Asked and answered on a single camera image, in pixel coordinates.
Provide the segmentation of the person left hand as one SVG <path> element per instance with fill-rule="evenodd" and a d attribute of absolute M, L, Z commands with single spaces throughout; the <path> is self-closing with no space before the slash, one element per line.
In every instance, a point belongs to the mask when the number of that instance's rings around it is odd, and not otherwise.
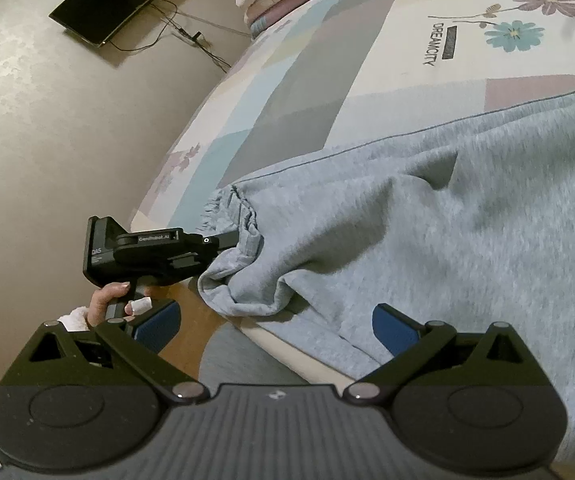
<path fill-rule="evenodd" d="M 138 291 L 146 297 L 153 297 L 156 287 L 141 286 Z M 104 287 L 97 289 L 90 300 L 86 322 L 89 326 L 95 327 L 105 321 L 107 309 L 111 304 L 116 304 L 121 298 L 130 292 L 129 282 L 112 282 Z M 133 318 L 133 308 L 131 302 L 124 305 L 124 314 L 126 318 Z"/>

